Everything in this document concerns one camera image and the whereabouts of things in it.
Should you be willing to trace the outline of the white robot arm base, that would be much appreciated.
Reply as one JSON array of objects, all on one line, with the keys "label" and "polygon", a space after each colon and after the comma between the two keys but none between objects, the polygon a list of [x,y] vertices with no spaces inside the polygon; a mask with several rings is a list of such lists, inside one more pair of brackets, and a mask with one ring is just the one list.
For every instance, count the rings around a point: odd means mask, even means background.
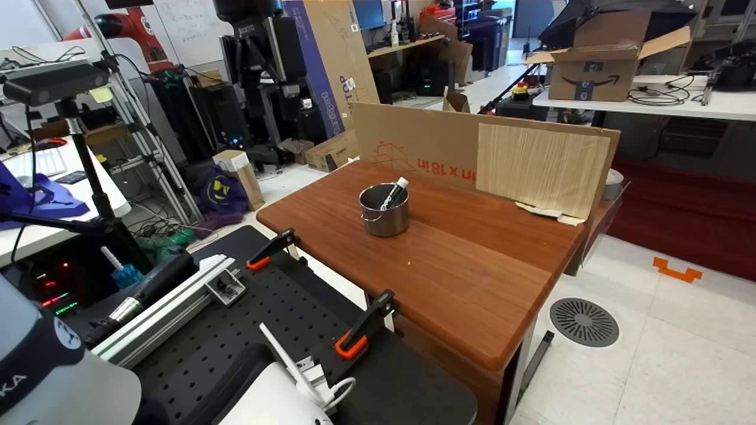
[{"label": "white robot arm base", "polygon": [[[219,412],[219,425],[333,425],[322,397],[294,364],[271,361]],[[0,425],[145,425],[140,378],[95,358],[60,316],[0,281]]]}]

